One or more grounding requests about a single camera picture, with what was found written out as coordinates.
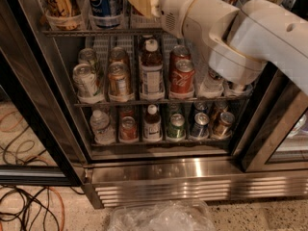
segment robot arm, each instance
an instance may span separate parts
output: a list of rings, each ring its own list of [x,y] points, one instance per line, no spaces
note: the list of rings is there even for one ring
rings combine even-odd
[[[226,80],[248,85],[274,63],[308,94],[308,22],[265,0],[160,0],[162,28],[192,41]]]

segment terrazzo floor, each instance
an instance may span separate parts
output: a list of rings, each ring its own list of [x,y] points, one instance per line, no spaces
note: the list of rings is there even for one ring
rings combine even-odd
[[[28,193],[35,194],[40,187],[19,186]],[[107,230],[113,209],[94,210],[84,195],[79,195],[71,188],[56,187],[64,202],[65,231]],[[1,189],[0,197],[6,192]],[[47,192],[38,197],[47,204]],[[50,193],[49,208],[61,222],[61,205],[59,198]],[[0,205],[1,212],[16,213],[20,211],[22,200],[17,194],[6,198]],[[216,230],[264,230],[264,231],[306,231],[308,230],[308,197],[268,198],[250,201],[216,201],[207,203]],[[39,206],[33,206],[30,220],[38,212]],[[44,230],[43,213],[34,222],[31,230]],[[20,222],[2,221],[4,231],[20,230]],[[59,230],[55,220],[47,216],[45,230]]]

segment beverage cooler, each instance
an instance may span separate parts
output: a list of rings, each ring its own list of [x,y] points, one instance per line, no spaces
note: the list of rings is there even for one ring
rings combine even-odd
[[[211,71],[192,42],[163,31],[159,19],[138,14],[126,0],[116,28],[108,28],[111,19],[97,22],[89,0],[75,1],[78,15],[61,24],[46,0],[0,0],[1,102],[15,105],[54,162],[8,162],[3,134],[1,184],[81,186],[94,208],[307,195],[308,96],[274,64],[244,89],[235,87]],[[158,43],[163,66],[146,81],[145,36]],[[177,45],[193,64],[185,94],[169,81]],[[85,64],[85,49],[96,61]],[[113,64],[124,65],[121,78],[130,78],[124,95],[123,87],[113,89],[119,77],[110,70],[119,49],[127,55]],[[87,98],[76,76],[91,64],[99,94]],[[150,96],[150,81],[161,77],[151,84],[160,91]],[[97,132],[101,116],[105,126]]]

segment plastic bag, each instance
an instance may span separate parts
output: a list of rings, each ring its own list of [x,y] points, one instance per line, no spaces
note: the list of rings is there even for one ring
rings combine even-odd
[[[215,231],[202,201],[116,208],[107,231]]]

